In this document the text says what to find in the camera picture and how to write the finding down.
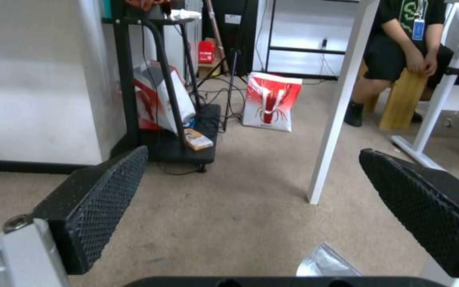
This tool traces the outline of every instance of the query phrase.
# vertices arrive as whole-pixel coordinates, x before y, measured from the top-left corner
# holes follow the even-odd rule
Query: cart wheel
[[[206,165],[198,165],[196,172],[200,174],[204,174],[206,172]]]

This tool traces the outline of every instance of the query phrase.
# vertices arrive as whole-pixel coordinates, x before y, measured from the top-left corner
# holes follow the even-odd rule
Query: wooden stool
[[[368,67],[362,61],[359,69],[359,78],[364,76],[366,71],[368,71]],[[380,120],[379,129],[408,129],[427,81],[428,77],[417,73],[410,73],[407,69],[403,69],[399,79],[390,87],[390,95],[387,100],[386,109]],[[372,113],[375,111],[378,100],[379,97],[376,96],[364,104],[364,112]]]

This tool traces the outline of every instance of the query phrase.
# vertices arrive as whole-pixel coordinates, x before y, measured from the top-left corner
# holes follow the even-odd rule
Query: lanyard
[[[417,11],[416,11],[416,17],[418,19],[423,19],[424,18],[424,3],[426,0],[417,0]]]

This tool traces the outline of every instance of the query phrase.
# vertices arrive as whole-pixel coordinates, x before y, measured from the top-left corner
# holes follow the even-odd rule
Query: red and white bag
[[[291,132],[290,111],[301,88],[302,79],[251,73],[245,99],[244,125]]]
[[[182,123],[185,124],[196,115],[196,111],[177,69],[169,67],[169,71],[175,88],[178,108],[180,109],[180,118]],[[158,62],[148,62],[147,65],[142,64],[134,69],[133,74],[139,128],[157,130],[159,129],[158,122],[160,127],[177,134],[175,117],[169,102],[169,94],[160,64]]]

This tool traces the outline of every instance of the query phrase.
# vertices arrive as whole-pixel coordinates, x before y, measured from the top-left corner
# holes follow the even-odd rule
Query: plastic bag
[[[346,262],[328,244],[322,243],[302,260],[297,277],[361,276],[350,263]]]
[[[190,122],[196,115],[194,105],[185,89],[184,82],[180,79],[177,69],[170,67],[171,79],[175,88],[180,118],[183,124]],[[169,102],[166,83],[158,62],[142,64],[133,71],[135,96],[139,116],[139,127],[146,130],[157,130],[157,122],[161,128],[177,134],[177,126],[173,109]]]
[[[290,111],[302,88],[302,79],[251,73],[244,107],[246,126],[292,131]]]

